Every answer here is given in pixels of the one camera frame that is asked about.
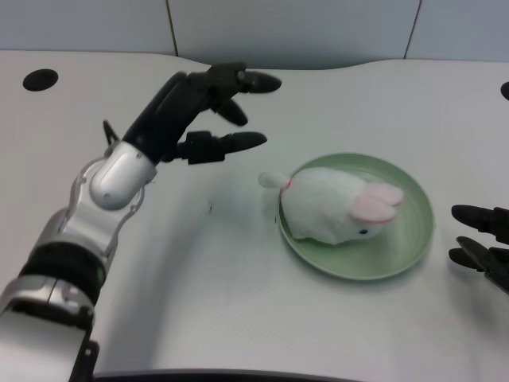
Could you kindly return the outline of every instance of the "plate rim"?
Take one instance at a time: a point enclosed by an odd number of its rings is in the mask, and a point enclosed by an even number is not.
[[[359,155],[359,156],[369,157],[369,158],[372,158],[372,159],[376,159],[378,161],[382,161],[382,162],[388,163],[389,165],[391,165],[391,166],[395,167],[396,169],[402,171],[404,174],[406,174],[406,176],[408,176],[412,181],[414,181],[419,186],[419,189],[421,189],[421,191],[424,193],[424,196],[425,196],[426,200],[428,201],[429,210],[431,212],[431,220],[432,220],[431,235],[429,236],[429,239],[427,240],[426,246],[421,251],[421,253],[412,262],[410,262],[408,265],[406,265],[404,268],[398,269],[397,271],[394,271],[394,272],[391,272],[391,273],[388,273],[388,274],[385,274],[385,275],[380,275],[380,276],[364,276],[364,277],[351,277],[351,276],[348,276],[348,275],[342,275],[342,274],[338,274],[338,273],[333,273],[333,272],[331,272],[331,271],[329,271],[329,270],[327,270],[327,269],[325,269],[325,268],[315,264],[313,261],[311,261],[310,259],[307,259],[305,256],[303,256],[301,254],[301,252],[293,244],[293,238],[290,239],[288,237],[289,233],[286,232],[286,230],[283,228],[283,224],[282,224],[282,219],[281,219],[281,214],[282,214],[281,193],[279,193],[279,196],[278,196],[278,214],[277,214],[277,219],[278,219],[279,229],[280,229],[282,235],[285,237],[286,243],[293,249],[293,251],[295,253],[297,253],[297,255],[301,259],[303,259],[306,263],[312,265],[316,269],[318,269],[318,270],[320,270],[320,271],[322,271],[322,272],[324,272],[324,273],[326,273],[328,275],[332,275],[332,276],[335,276],[335,277],[338,277],[338,278],[341,278],[341,279],[355,280],[355,281],[373,281],[373,280],[387,279],[389,277],[393,277],[395,275],[403,273],[404,271],[407,271],[408,269],[413,267],[416,263],[418,263],[419,261],[423,260],[429,254],[431,245],[433,243],[433,237],[434,237],[434,232],[435,232],[435,228],[436,228],[435,212],[433,210],[433,205],[431,204],[431,200],[429,199],[428,193],[422,187],[421,183],[419,183],[417,181],[417,179],[415,179],[412,175],[407,173],[405,170],[403,170],[399,166],[395,165],[392,162],[386,161],[385,159],[381,159],[381,158],[378,158],[378,157],[376,157],[374,155],[369,155],[369,154],[362,154],[362,153],[355,153],[355,152],[333,153],[333,154],[321,155],[320,157],[316,157],[314,159],[311,159],[311,160],[307,161],[306,163],[300,165],[296,170],[294,170],[292,172],[291,176],[293,177],[296,173],[301,171],[302,168],[306,167],[309,163],[315,162],[318,159],[332,157],[332,156],[336,156],[336,155]]]

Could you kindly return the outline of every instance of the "white wall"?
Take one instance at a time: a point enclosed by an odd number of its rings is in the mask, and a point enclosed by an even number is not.
[[[403,58],[419,0],[168,0],[178,53],[260,68]],[[509,60],[509,0],[422,0],[406,58]],[[166,0],[0,0],[0,49],[175,54]]]
[[[1,0],[0,49],[174,54],[165,0]]]
[[[257,68],[403,58],[418,0],[169,0],[179,56]]]
[[[407,58],[509,60],[509,0],[422,0]]]

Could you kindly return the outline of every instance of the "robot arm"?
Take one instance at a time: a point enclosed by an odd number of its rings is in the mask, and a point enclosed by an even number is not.
[[[245,64],[204,73],[177,73],[155,95],[122,140],[105,121],[110,144],[88,163],[71,189],[69,206],[49,220],[26,265],[0,297],[0,380],[91,380],[99,347],[89,341],[94,306],[115,256],[119,231],[141,207],[160,162],[220,162],[258,146],[259,133],[215,138],[187,126],[207,109],[238,126],[247,118],[231,97],[273,92],[281,81]]]

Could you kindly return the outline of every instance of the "black hole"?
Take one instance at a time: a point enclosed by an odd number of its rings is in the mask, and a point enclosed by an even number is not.
[[[30,92],[42,92],[58,81],[58,73],[52,69],[39,69],[31,72],[23,80],[23,88]]]
[[[509,82],[506,82],[504,85],[502,85],[500,92],[502,93],[503,98],[509,101]]]

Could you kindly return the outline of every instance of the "wall seam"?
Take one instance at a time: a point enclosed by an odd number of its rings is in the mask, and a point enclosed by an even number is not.
[[[175,49],[175,56],[178,56],[178,48],[177,48],[177,39],[175,38],[175,29],[173,28],[173,19],[172,19],[172,12],[169,10],[169,0],[165,0],[166,3],[166,11],[168,12],[168,19],[169,19],[169,30],[172,34],[172,40],[173,40],[173,48]]]
[[[414,24],[412,25],[412,30],[410,32],[410,37],[408,38],[408,44],[406,44],[405,56],[403,59],[406,60],[406,55],[408,54],[408,49],[410,48],[410,42],[412,42],[412,37],[414,36],[415,26],[417,24],[417,19],[419,18],[419,13],[421,12],[422,0],[419,0],[419,5],[417,7],[417,12],[415,14]]]

